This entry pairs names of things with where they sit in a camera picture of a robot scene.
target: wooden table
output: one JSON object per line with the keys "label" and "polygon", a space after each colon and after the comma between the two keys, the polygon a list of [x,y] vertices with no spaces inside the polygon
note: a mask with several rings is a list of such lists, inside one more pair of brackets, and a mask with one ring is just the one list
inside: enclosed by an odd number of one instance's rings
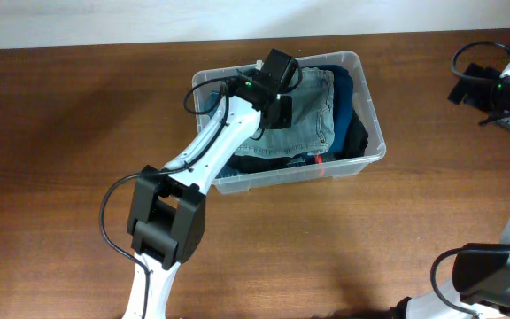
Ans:
{"label": "wooden table", "polygon": [[[453,53],[481,39],[510,43],[510,30],[0,50],[0,318],[120,317],[135,265],[99,234],[105,191],[196,135],[182,109],[196,71],[273,47],[358,53],[387,155],[353,177],[212,190],[167,313],[326,317],[428,292],[438,254],[497,242],[510,214],[510,134],[446,100]],[[481,48],[467,60],[502,68],[508,57]],[[106,214],[126,249],[132,189]]]}

